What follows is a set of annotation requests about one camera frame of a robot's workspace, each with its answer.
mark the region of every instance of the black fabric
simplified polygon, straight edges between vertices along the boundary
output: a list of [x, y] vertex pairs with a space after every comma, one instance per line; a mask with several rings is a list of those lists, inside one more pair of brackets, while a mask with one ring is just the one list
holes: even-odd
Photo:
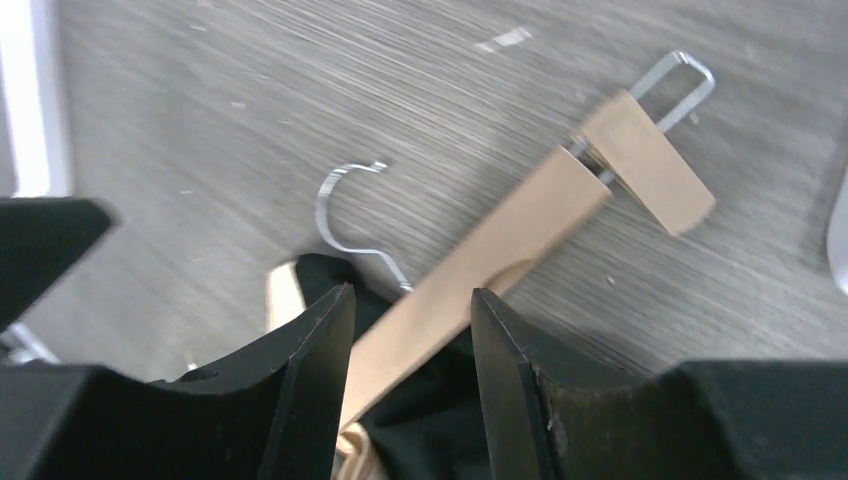
[[112, 225], [76, 198], [0, 200], [0, 331], [88, 252]]
[[[355, 338], [391, 307], [346, 260], [304, 255], [295, 273], [307, 305], [336, 285], [354, 286]], [[398, 385], [360, 423], [393, 479], [491, 479], [471, 331], [466, 329]]]

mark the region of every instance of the wood grain surface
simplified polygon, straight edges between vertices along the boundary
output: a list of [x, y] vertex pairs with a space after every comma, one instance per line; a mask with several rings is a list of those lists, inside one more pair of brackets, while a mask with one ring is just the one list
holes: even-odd
[[[318, 186], [350, 161], [391, 166], [342, 182], [333, 227], [415, 283], [671, 49], [718, 82], [669, 133], [716, 210], [675, 239], [617, 188], [507, 300], [650, 371], [848, 356], [824, 256], [848, 153], [846, 2], [61, 4], [77, 192], [122, 221], [25, 318], [64, 360], [172, 378], [261, 335], [267, 272], [317, 244]], [[517, 27], [531, 36], [475, 46]]]

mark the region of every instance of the metal hanger hook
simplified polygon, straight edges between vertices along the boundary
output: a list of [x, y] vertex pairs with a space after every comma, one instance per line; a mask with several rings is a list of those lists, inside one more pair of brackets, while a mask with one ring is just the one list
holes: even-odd
[[336, 188], [336, 184], [339, 183], [339, 180], [341, 180], [342, 177], [352, 172], [353, 170], [365, 170], [366, 172], [380, 173], [388, 167], [388, 165], [378, 160], [372, 163], [371, 165], [348, 163], [330, 172], [330, 174], [327, 176], [327, 179], [324, 180], [324, 183], [321, 184], [321, 188], [318, 190], [318, 198], [315, 201], [315, 223], [318, 225], [318, 232], [321, 234], [321, 238], [323, 238], [328, 245], [335, 248], [336, 250], [340, 250], [342, 252], [347, 253], [360, 253], [363, 255], [379, 256], [383, 260], [383, 262], [385, 262], [386, 266], [389, 267], [389, 270], [392, 272], [392, 275], [394, 275], [397, 279], [400, 288], [404, 291], [411, 292], [412, 284], [409, 283], [409, 280], [406, 279], [406, 276], [400, 270], [400, 266], [398, 266], [397, 262], [395, 262], [394, 258], [392, 258], [391, 255], [382, 250], [376, 250], [373, 248], [345, 247], [344, 245], [339, 243], [338, 240], [336, 240], [336, 238], [333, 236], [333, 232], [330, 230], [330, 215], [327, 209], [327, 204], [329, 203], [330, 195], [333, 193], [333, 189]]

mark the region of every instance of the white object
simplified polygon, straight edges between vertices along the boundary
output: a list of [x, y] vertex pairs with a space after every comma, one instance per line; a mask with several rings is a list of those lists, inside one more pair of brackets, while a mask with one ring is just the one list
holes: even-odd
[[493, 53], [497, 52], [501, 48], [511, 47], [513, 45], [518, 45], [519, 43], [527, 40], [532, 37], [533, 34], [530, 33], [525, 27], [513, 28], [512, 30], [498, 35], [497, 37], [489, 40], [488, 42], [481, 42], [474, 45], [474, 48], [480, 50], [485, 53]]
[[3, 0], [0, 84], [15, 197], [71, 194], [71, 161], [55, 0]]
[[848, 293], [848, 170], [830, 217], [827, 256], [833, 279], [843, 292]]

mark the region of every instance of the gray wooden floor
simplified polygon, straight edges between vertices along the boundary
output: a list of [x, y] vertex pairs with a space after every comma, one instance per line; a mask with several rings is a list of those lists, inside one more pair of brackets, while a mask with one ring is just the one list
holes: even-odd
[[[334, 227], [421, 279], [675, 48], [718, 80], [669, 134], [717, 210], [673, 239], [618, 190], [509, 301], [649, 370], [848, 357], [823, 250], [848, 154], [846, 2], [61, 4], [78, 192], [123, 222], [26, 316], [65, 360], [169, 378], [260, 335], [266, 273], [314, 244], [317, 188], [348, 161], [392, 166], [345, 180]], [[532, 37], [475, 48], [520, 26]]]

